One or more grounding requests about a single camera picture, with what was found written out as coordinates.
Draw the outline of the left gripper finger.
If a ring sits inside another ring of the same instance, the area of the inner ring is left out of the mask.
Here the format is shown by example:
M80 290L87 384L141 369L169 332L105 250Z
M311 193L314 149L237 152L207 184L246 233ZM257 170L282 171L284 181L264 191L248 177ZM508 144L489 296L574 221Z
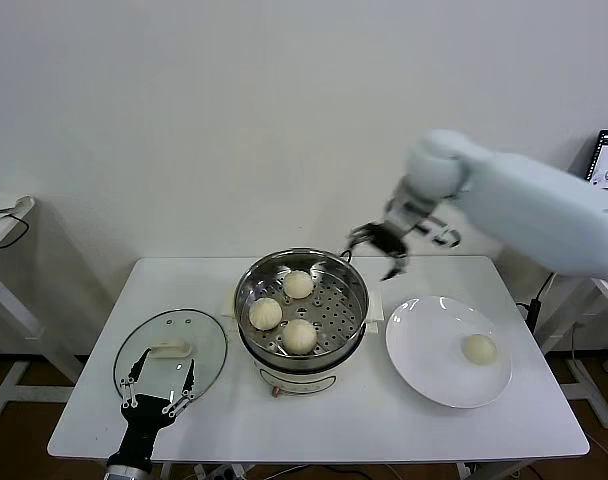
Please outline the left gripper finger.
M195 360L192 360L187 370L180 396L173 403L164 407L162 413L167 416L179 416L195 400L194 385Z
M135 384L139 380L148 355L149 349L146 348L140 357L133 363L126 377L119 381L122 408L136 408L138 406Z

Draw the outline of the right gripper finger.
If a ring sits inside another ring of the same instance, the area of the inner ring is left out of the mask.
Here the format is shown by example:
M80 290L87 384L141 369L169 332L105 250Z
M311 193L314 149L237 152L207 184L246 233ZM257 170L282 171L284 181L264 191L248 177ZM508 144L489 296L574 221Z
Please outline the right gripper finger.
M347 250L353 250L355 247L362 243L369 242L371 240L371 224L367 223L352 229L347 237Z
M397 275L404 274L408 264L408 257L405 255L394 256L390 258L391 267L386 274L381 278L382 281L393 279Z

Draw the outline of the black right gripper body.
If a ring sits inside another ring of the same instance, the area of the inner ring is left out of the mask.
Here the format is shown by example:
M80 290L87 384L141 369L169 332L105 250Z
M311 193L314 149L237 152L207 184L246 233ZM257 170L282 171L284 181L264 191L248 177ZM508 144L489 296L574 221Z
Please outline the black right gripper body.
M386 256L400 259L408 255L408 248L402 239L383 224L369 223L367 230L368 242Z

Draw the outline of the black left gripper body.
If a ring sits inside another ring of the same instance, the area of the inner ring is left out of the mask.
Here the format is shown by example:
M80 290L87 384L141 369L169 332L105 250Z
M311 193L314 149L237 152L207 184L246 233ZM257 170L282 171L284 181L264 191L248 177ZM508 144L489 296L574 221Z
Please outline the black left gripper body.
M164 411L171 405L167 399L137 394L135 400L135 407L127 402L120 408L127 422L127 429L118 450L108 458L108 466L151 469L151 455L157 434L174 423L168 411Z

